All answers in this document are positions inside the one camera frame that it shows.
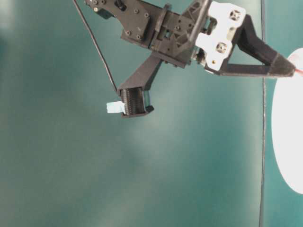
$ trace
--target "hole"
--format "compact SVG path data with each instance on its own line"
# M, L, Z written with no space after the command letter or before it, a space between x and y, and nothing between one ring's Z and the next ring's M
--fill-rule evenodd
M121 11L125 11L127 8L124 3L120 4L118 1L115 1L115 6L117 6Z
M227 45L225 43L218 43L216 50L219 53L225 53L227 49Z
M240 19L241 13L237 10L233 10L229 16L230 19L238 21Z
M170 37L171 37L171 34L172 34L172 32L171 32L171 31L169 31L169 30L166 30L166 34L165 34L165 37L166 37L167 39L170 39Z

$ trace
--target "black 3d-printed bracket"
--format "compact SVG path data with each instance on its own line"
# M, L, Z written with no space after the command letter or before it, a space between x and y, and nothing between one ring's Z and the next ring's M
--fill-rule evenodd
M148 91L161 66L173 64L185 68L191 63L196 40L205 32L206 20L212 0L194 0L181 14L171 11L171 5L157 7L142 0L85 0L94 12L105 19L117 18L122 26L121 38L143 48L150 49L150 57L118 88L118 94L125 104L124 117L143 116L153 107L149 103ZM274 51L255 32L251 17L246 15L232 40L232 51L239 48L258 59L264 65L229 64L232 51L220 68L218 75L245 77L290 77L295 67L282 55ZM200 49L198 62L204 57Z

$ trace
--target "bolt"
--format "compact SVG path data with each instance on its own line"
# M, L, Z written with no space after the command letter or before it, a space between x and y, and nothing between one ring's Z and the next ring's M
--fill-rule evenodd
M227 45L225 43L218 43L216 50L219 53L225 53L227 50Z

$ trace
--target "white 3d-printed part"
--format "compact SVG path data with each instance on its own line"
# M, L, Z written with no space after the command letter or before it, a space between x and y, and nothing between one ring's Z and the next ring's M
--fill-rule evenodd
M121 101L114 103L107 103L107 113L108 114L117 114L124 113L125 114L125 104Z
M213 1L208 16L216 19L217 25L210 35L200 33L196 46L204 50L207 66L219 71L224 59L232 50L232 39L238 27L243 24L246 10L230 3Z

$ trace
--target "red tip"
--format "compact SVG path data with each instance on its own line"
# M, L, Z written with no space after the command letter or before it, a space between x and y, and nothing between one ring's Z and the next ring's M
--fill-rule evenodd
M300 73L303 76L303 70L296 69L295 71Z

